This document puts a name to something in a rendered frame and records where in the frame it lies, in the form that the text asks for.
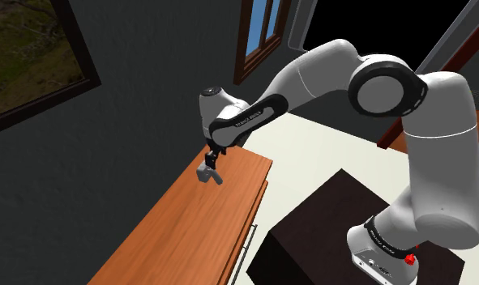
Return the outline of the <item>dark framed landscape wall picture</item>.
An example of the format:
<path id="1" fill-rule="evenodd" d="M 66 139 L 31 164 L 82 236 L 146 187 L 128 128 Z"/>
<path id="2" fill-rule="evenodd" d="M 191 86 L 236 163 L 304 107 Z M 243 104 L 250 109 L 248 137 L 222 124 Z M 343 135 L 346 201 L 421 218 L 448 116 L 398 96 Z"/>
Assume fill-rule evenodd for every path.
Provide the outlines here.
<path id="1" fill-rule="evenodd" d="M 100 84 L 70 0 L 0 0 L 0 132 Z"/>

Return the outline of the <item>brown framed window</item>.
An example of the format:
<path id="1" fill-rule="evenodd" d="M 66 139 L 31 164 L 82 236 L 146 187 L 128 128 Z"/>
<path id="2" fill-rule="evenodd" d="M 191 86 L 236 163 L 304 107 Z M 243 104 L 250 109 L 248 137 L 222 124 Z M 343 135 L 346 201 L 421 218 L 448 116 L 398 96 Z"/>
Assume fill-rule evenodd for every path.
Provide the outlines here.
<path id="1" fill-rule="evenodd" d="M 242 0 L 233 83 L 241 84 L 280 44 L 292 0 Z"/>

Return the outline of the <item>grey framed doorway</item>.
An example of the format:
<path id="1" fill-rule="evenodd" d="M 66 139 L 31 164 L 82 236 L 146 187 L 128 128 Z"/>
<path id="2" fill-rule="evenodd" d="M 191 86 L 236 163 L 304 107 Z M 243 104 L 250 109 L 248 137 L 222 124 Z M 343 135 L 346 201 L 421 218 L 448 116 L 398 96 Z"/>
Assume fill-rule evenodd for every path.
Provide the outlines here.
<path id="1" fill-rule="evenodd" d="M 478 32 L 479 0 L 299 0 L 288 46 L 346 39 L 362 56 L 394 55 L 426 74 L 466 70 Z"/>

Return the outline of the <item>orange wooden chest of drawers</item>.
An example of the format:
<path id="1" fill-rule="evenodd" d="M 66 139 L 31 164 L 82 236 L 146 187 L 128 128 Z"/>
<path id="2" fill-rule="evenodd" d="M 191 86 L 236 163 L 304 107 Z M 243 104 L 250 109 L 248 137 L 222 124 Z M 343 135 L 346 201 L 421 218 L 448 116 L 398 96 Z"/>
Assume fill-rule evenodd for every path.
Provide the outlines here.
<path id="1" fill-rule="evenodd" d="M 199 181 L 204 147 L 88 285 L 227 285 L 267 188 L 272 161 L 241 147 L 223 179 Z"/>

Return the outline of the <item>dark robot stand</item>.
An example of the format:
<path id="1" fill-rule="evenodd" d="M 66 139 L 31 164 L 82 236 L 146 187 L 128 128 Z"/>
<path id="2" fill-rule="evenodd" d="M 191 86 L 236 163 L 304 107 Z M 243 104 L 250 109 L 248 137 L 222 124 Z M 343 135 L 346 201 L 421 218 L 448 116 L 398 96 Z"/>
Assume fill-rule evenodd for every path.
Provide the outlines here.
<path id="1" fill-rule="evenodd" d="M 426 241 L 415 247 L 417 277 L 403 284 L 395 259 L 367 240 L 357 257 L 347 233 L 387 203 L 341 169 L 271 228 L 246 273 L 254 285 L 460 285 L 464 261 Z"/>

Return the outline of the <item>small grey angular object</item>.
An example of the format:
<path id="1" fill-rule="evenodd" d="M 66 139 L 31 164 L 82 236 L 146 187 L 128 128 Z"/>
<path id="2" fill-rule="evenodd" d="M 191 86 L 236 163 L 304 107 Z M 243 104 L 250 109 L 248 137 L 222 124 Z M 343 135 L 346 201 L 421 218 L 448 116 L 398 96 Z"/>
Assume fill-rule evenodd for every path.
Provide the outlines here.
<path id="1" fill-rule="evenodd" d="M 197 174 L 197 177 L 198 177 L 199 181 L 201 181 L 203 183 L 209 182 L 209 180 L 211 178 L 218 185 L 221 185 L 223 183 L 223 179 L 221 178 L 219 173 L 215 169 L 207 166 L 204 161 L 196 169 L 196 174 Z"/>

